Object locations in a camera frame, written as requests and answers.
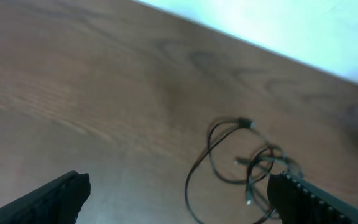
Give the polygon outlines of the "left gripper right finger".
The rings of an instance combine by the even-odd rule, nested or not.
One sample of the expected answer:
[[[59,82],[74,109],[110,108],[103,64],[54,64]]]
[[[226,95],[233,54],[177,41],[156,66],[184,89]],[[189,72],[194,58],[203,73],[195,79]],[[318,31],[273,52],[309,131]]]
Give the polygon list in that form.
[[[358,224],[358,208],[289,173],[273,174],[268,200],[287,224]]]

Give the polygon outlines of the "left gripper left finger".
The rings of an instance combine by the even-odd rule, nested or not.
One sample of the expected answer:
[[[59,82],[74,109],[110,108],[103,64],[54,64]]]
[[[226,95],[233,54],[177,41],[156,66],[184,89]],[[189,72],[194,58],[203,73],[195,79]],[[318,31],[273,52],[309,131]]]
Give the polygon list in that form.
[[[70,171],[0,208],[0,224],[75,224],[91,194],[90,176]]]

